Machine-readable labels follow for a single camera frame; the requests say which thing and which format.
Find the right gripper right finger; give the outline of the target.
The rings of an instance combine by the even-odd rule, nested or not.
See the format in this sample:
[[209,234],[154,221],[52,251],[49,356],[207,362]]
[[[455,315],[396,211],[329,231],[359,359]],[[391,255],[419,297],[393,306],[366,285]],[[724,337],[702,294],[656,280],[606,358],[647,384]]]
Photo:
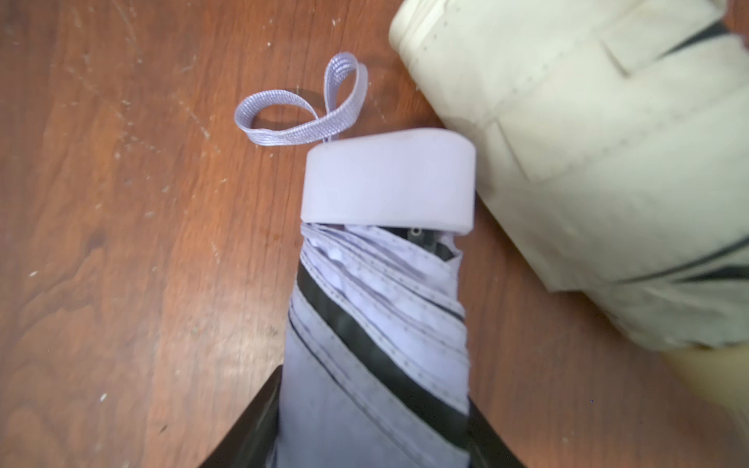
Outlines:
[[473,401],[467,425],[470,468],[524,468]]

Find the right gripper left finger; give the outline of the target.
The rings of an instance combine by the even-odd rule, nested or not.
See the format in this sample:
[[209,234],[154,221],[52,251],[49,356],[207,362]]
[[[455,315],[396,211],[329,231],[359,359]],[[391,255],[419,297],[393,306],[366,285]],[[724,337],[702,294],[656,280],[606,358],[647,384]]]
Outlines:
[[250,405],[200,468],[263,468],[274,466],[279,429],[282,366],[277,367]]

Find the lilac umbrella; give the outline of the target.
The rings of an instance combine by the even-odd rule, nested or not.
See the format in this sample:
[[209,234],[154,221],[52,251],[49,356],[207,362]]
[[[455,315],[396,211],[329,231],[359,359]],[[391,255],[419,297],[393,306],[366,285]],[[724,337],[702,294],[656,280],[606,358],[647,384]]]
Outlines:
[[272,467],[466,467],[469,356],[458,298],[474,226],[476,150],[417,129],[345,138],[369,77],[340,53],[326,112],[275,131],[257,115],[301,96],[244,99],[237,126],[259,146],[309,144],[302,249],[291,294]]

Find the beige umbrella right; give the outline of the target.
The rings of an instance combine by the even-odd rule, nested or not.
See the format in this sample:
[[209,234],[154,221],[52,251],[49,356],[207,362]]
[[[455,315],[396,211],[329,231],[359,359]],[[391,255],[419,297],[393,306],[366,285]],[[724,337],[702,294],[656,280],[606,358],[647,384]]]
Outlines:
[[723,1],[406,1],[389,41],[484,204],[688,388],[748,406],[748,51]]

